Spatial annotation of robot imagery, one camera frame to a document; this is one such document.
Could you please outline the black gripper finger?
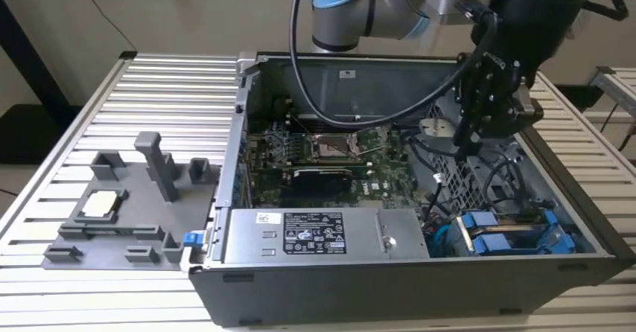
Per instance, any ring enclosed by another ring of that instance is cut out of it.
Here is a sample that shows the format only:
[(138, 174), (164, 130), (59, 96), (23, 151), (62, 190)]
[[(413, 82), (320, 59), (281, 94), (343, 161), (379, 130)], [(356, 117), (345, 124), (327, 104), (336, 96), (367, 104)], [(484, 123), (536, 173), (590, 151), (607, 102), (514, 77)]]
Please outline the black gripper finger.
[(484, 138), (508, 138), (544, 118), (544, 109), (531, 97), (530, 87), (522, 84), (490, 105), (484, 117), (491, 118), (484, 120)]
[(482, 148), (482, 140), (496, 139), (498, 114), (502, 111), (506, 63), (487, 51), (460, 80), (460, 125), (454, 136), (456, 161), (466, 161)]

